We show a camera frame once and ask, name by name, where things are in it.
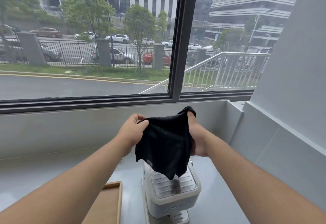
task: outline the black window frame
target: black window frame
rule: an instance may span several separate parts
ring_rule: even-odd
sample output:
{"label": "black window frame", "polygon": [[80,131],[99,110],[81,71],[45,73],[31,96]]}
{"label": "black window frame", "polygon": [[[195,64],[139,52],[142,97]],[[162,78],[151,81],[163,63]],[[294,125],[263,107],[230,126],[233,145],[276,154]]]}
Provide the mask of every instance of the black window frame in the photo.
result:
{"label": "black window frame", "polygon": [[196,0],[178,0],[175,33],[171,53],[169,88],[167,93],[116,96],[83,96],[0,101],[0,114],[76,110],[117,106],[149,105],[162,103],[209,100],[248,101],[253,90],[182,93],[188,43]]}

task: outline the curb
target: curb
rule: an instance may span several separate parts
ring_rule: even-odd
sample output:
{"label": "curb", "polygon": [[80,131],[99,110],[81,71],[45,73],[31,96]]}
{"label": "curb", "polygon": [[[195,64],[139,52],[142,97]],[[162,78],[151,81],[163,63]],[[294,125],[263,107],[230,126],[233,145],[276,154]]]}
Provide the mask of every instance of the curb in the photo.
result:
{"label": "curb", "polygon": [[139,80],[139,79],[126,79],[126,78],[115,78],[115,77],[103,77],[103,76],[84,76],[84,75],[71,75],[71,74],[53,74],[53,73],[39,73],[39,72],[16,72],[16,71],[0,71],[3,74],[24,74],[24,75],[36,75],[36,76],[57,76],[57,77],[71,77],[71,78],[83,78],[88,79],[98,79],[107,81],[119,81],[126,83],[146,83],[146,84],[158,84],[160,81],[150,81],[150,80]]}

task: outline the metal handrail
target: metal handrail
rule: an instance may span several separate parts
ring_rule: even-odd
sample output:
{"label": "metal handrail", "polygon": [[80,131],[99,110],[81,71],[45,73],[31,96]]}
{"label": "metal handrail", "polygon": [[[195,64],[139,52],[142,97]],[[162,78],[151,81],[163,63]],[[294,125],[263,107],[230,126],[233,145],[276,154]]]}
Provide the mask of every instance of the metal handrail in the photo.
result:
{"label": "metal handrail", "polygon": [[[197,69],[200,66],[206,65],[210,61],[213,61],[215,58],[218,58],[218,57],[223,56],[223,55],[230,55],[230,56],[233,56],[233,55],[239,55],[239,56],[266,56],[266,57],[268,57],[271,54],[270,53],[220,52],[220,53],[218,53],[218,54],[216,54],[216,55],[214,55],[214,56],[212,56],[212,57],[210,57],[210,58],[208,58],[208,59],[206,59],[206,60],[204,60],[204,61],[202,61],[202,62],[200,62],[200,63],[198,63],[196,65],[194,65],[194,66],[191,66],[190,68],[188,68],[188,69],[185,70],[185,73],[190,72],[190,71],[192,71],[194,69]],[[146,90],[144,90],[144,91],[142,91],[142,92],[140,92],[139,94],[144,94],[146,92],[149,92],[150,90],[153,90],[153,89],[155,89],[155,88],[157,88],[159,86],[162,86],[164,84],[167,84],[168,82],[169,82],[169,78],[166,79],[166,80],[164,80],[164,81],[162,81],[162,82],[160,82],[160,83],[158,83],[158,84],[156,84],[156,85],[154,85],[154,86],[152,86],[152,87],[150,87],[150,88],[148,88],[148,89],[146,89]]]}

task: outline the hand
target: hand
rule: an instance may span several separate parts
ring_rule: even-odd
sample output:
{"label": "hand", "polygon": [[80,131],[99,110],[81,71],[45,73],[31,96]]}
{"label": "hand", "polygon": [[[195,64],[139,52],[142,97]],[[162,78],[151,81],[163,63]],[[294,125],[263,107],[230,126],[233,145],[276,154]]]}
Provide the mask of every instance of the hand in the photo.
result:
{"label": "hand", "polygon": [[187,115],[189,133],[193,139],[191,155],[207,156],[205,138],[209,131],[200,124],[197,124],[196,118],[192,112],[188,111]]}
{"label": "hand", "polygon": [[116,135],[116,139],[120,144],[124,145],[126,149],[125,155],[129,154],[131,148],[135,146],[142,137],[143,131],[149,124],[148,120],[145,120],[139,124],[137,124],[137,120],[145,119],[144,115],[133,114],[129,119],[121,126],[118,134]]}

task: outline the black cloth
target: black cloth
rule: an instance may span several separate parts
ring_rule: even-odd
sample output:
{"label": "black cloth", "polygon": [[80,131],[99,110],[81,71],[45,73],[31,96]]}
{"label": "black cloth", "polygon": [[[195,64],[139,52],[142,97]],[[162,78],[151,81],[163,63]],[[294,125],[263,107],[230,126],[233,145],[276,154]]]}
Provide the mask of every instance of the black cloth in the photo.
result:
{"label": "black cloth", "polygon": [[188,111],[196,117],[196,112],[188,106],[175,116],[147,118],[149,125],[136,145],[136,161],[143,159],[154,171],[164,174],[169,180],[175,174],[178,177],[185,174],[192,147]]}

